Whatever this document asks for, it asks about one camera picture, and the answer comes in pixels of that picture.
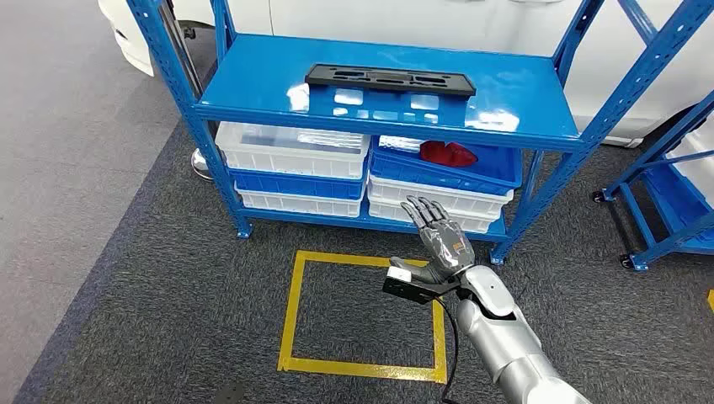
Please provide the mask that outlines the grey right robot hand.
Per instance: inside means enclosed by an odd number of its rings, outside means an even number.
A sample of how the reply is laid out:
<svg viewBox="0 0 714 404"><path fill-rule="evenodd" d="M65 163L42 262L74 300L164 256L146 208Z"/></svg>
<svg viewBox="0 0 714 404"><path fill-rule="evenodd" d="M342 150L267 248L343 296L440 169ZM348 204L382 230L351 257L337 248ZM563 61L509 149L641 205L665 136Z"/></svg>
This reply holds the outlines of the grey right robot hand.
<svg viewBox="0 0 714 404"><path fill-rule="evenodd" d="M444 207L435 200L407 196L400 206L407 212L433 260L423 267L407 263L398 257L390 265L409 271L412 280L425 284L445 284L475 263L475 253L460 225L452 220Z"/></svg>

